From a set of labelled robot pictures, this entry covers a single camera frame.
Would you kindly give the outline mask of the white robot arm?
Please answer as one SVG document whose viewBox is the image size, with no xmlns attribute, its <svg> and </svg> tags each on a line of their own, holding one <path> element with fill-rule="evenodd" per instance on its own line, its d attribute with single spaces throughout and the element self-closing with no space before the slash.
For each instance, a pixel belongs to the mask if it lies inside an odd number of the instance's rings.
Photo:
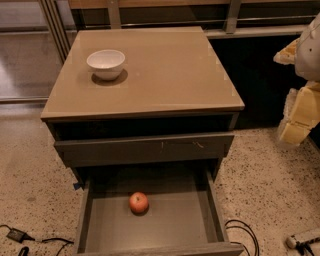
<svg viewBox="0 0 320 256">
<path fill-rule="evenodd" d="M 292 64 L 296 75 L 307 81 L 299 90 L 289 90 L 278 127 L 281 142 L 299 146 L 320 123 L 320 13 L 298 39 L 276 53 L 273 61 Z"/>
</svg>

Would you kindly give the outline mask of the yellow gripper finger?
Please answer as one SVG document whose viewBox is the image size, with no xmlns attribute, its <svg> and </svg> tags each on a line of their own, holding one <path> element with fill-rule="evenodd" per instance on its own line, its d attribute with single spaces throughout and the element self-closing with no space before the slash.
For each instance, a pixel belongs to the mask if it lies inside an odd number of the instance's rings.
<svg viewBox="0 0 320 256">
<path fill-rule="evenodd" d="M 282 50 L 277 52 L 273 57 L 273 61 L 282 65 L 294 65 L 298 42 L 299 40 L 295 39 Z"/>
<path fill-rule="evenodd" d="M 298 146 L 320 122 L 320 83 L 308 81 L 299 90 L 291 88 L 286 97 L 278 139 Z"/>
</svg>

